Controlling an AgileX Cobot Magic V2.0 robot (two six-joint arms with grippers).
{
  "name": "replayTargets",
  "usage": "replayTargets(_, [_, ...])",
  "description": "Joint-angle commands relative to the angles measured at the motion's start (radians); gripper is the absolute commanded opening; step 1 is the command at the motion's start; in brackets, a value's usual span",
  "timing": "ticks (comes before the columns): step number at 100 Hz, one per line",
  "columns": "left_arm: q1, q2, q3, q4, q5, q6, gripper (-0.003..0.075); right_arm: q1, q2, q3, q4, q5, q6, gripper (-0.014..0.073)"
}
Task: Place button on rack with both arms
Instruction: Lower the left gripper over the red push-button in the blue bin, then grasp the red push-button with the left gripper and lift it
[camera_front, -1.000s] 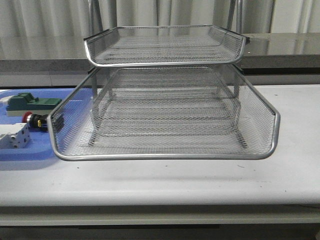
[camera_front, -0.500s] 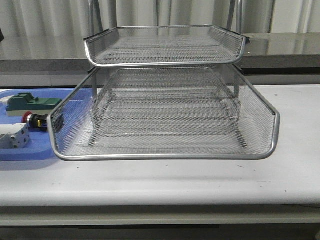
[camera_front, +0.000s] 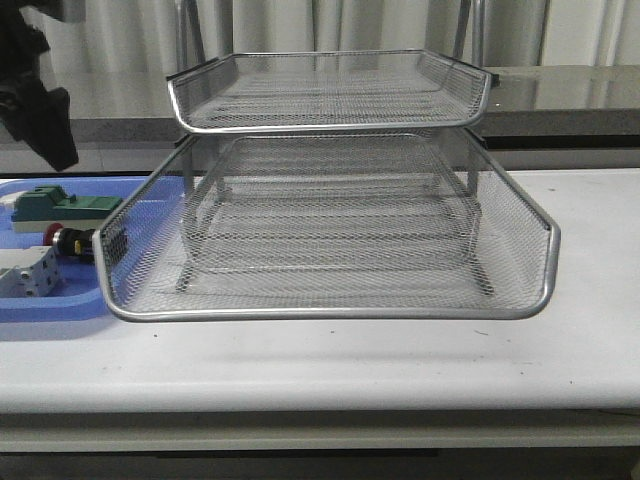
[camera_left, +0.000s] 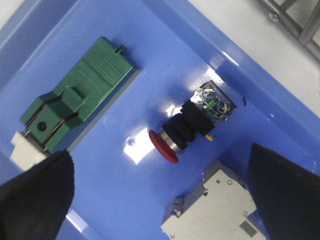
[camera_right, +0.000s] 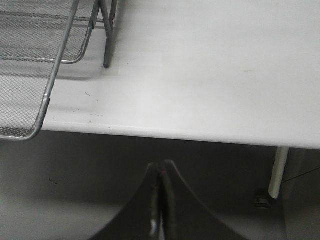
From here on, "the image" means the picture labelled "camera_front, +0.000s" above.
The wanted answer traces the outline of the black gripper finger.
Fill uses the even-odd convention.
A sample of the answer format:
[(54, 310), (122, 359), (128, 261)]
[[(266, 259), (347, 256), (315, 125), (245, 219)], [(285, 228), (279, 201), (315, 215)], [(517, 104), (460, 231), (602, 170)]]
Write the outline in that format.
[(35, 76), (13, 77), (1, 84), (2, 124), (14, 140), (24, 141), (56, 171), (79, 161), (69, 111), (68, 91), (47, 90)]

